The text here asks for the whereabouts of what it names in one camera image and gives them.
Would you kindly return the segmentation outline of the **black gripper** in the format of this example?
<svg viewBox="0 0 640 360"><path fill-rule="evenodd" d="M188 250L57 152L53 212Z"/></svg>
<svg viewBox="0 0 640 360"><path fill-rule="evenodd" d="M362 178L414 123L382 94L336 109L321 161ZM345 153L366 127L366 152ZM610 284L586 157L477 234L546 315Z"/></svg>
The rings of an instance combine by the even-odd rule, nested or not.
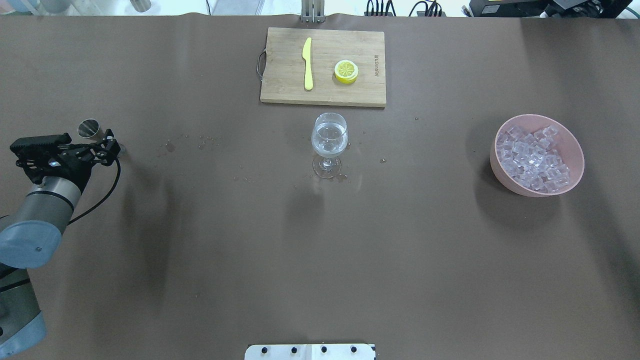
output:
<svg viewBox="0 0 640 360"><path fill-rule="evenodd" d="M93 166L111 166L122 151L110 129L98 129L86 139L89 141L87 147L65 149L45 166L25 168L25 175L35 185L43 184L45 177L59 177L78 188L85 188Z"/></svg>

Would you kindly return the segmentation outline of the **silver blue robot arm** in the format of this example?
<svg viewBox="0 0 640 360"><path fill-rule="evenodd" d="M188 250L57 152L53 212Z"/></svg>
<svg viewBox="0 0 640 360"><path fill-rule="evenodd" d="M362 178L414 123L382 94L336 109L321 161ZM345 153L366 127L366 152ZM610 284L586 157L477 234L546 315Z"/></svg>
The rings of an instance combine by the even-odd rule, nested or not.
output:
<svg viewBox="0 0 640 360"><path fill-rule="evenodd" d="M16 139L10 151L32 182L17 212L1 218L1 358L22 353L46 336L44 315L28 269L51 260L97 164L122 167L114 132L73 144L68 133Z"/></svg>

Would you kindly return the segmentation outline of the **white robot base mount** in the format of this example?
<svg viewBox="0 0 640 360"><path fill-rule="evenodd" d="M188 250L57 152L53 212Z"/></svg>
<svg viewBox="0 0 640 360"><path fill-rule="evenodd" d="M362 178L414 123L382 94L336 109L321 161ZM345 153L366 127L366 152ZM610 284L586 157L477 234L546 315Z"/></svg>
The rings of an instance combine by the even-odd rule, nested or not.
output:
<svg viewBox="0 0 640 360"><path fill-rule="evenodd" d="M330 342L301 344L253 344L245 360L376 360L374 344Z"/></svg>

